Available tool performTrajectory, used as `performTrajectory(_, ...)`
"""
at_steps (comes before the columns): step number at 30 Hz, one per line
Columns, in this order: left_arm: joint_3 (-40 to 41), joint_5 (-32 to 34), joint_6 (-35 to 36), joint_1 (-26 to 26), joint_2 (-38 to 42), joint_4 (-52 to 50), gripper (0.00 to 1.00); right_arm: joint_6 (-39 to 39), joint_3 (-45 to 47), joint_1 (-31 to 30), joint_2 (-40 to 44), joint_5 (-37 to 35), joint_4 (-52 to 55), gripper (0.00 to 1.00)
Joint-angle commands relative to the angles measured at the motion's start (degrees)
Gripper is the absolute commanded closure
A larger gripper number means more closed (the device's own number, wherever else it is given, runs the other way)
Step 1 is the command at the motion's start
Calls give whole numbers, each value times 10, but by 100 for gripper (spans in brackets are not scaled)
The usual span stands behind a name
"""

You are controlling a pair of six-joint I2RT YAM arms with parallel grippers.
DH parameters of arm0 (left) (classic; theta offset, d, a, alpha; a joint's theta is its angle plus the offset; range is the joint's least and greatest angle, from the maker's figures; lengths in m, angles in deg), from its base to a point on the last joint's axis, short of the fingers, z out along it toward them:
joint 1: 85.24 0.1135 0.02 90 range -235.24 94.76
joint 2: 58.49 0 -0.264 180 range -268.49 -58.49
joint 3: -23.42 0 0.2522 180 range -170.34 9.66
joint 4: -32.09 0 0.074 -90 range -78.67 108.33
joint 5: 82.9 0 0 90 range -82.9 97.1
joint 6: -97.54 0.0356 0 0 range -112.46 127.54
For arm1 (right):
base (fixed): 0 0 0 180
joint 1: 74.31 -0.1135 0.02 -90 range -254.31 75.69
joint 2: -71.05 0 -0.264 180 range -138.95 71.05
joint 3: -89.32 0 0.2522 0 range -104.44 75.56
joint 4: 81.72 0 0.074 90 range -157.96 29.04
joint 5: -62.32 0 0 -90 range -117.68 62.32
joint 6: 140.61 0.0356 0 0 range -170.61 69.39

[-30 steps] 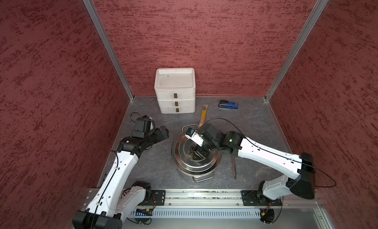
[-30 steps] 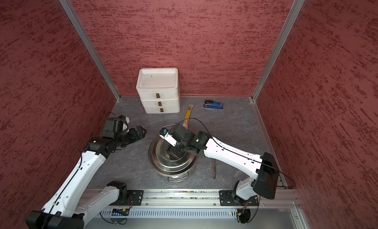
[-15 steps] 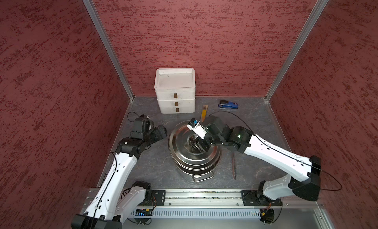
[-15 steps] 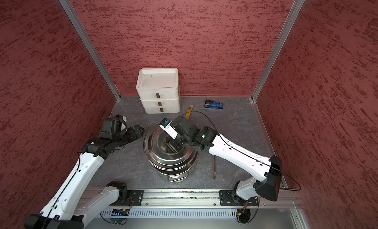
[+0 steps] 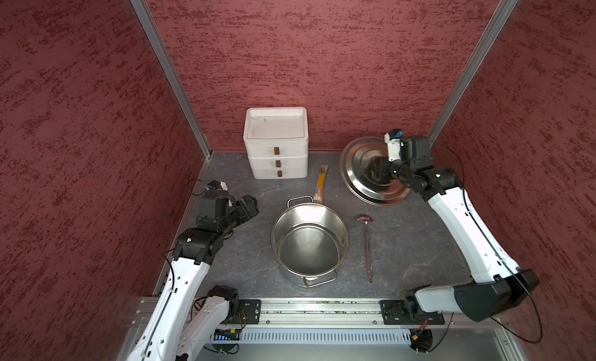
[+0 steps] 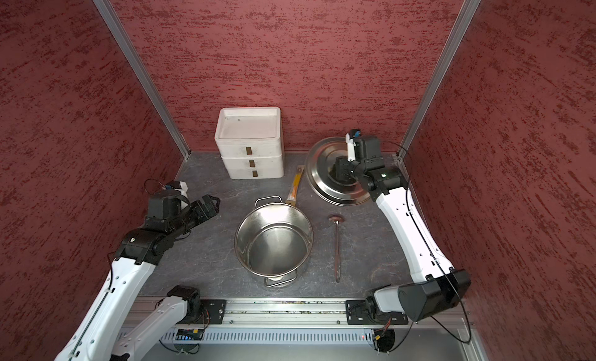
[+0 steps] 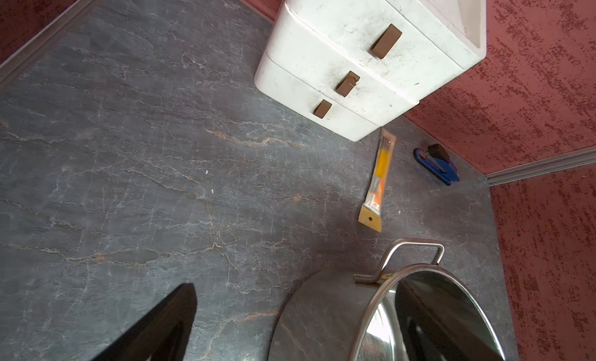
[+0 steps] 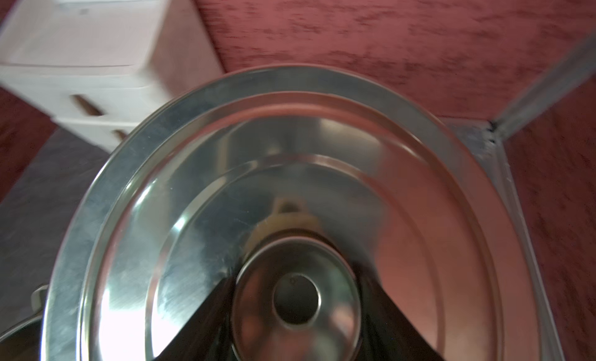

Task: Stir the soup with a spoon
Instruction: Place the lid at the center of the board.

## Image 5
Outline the steel pot lid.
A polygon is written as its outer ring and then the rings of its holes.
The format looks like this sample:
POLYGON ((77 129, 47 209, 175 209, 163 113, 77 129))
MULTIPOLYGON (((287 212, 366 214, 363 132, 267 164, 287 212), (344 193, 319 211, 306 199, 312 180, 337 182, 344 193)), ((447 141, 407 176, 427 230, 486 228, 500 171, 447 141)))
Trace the steel pot lid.
POLYGON ((405 202, 412 189, 398 180, 372 181, 369 178, 369 164, 377 157, 388 157, 386 143, 381 138, 357 138, 347 144, 340 158, 340 173, 345 185, 368 204, 391 207, 405 202))

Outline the long steel ladle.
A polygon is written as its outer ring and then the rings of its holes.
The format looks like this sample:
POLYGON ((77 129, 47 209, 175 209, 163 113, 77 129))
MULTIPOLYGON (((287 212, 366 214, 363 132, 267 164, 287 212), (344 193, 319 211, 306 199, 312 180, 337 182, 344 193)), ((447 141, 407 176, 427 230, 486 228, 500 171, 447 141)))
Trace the long steel ladle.
POLYGON ((363 223, 365 229, 365 254, 366 254, 366 278, 369 283, 373 282, 371 257, 370 257, 370 237, 369 237, 369 224, 373 221, 371 216, 367 214, 359 214, 356 217, 357 221, 363 223))

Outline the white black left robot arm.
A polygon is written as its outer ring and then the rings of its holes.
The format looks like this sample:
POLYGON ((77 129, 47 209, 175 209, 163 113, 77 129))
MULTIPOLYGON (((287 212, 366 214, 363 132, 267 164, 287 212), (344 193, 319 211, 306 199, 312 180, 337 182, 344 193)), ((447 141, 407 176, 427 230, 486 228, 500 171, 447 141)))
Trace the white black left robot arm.
POLYGON ((199 203, 196 227, 178 236, 167 260, 169 275, 164 289, 129 360, 194 360, 217 327, 238 316, 237 290, 214 287, 198 315, 188 319, 217 253, 237 226, 258 215, 258 201, 251 195, 236 200, 226 190, 209 189, 201 194, 199 203))

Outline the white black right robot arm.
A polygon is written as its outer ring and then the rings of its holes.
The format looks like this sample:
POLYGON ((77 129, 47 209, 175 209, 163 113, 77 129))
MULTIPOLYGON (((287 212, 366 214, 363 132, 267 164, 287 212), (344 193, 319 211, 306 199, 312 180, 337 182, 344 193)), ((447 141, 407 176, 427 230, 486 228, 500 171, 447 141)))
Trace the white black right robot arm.
POLYGON ((400 182, 428 203, 451 233, 473 279, 452 287, 417 289, 414 306, 424 312, 461 313, 481 322, 530 298, 539 278, 533 270, 521 269, 501 247, 474 209, 456 171, 435 166, 431 141, 393 130, 384 142, 387 155, 378 160, 374 174, 400 182))

